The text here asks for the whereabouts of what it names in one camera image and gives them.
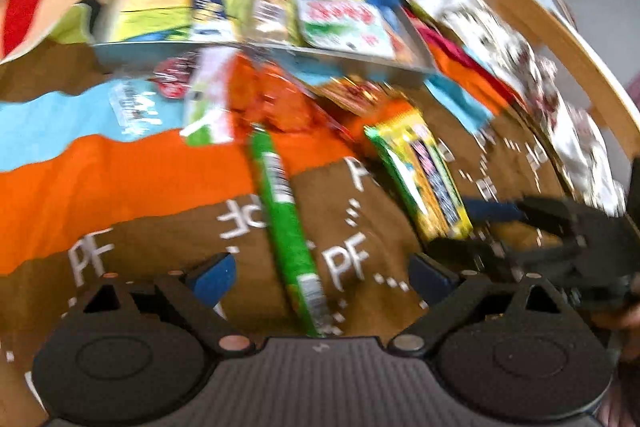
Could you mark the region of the person's right hand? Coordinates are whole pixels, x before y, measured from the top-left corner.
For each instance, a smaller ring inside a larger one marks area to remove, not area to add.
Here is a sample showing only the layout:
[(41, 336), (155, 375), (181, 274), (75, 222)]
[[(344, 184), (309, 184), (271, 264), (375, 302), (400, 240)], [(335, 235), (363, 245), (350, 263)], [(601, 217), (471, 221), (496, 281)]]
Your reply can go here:
[(639, 301), (615, 311), (598, 312), (591, 320), (601, 329), (622, 335), (617, 376), (598, 410), (603, 426), (639, 425)]

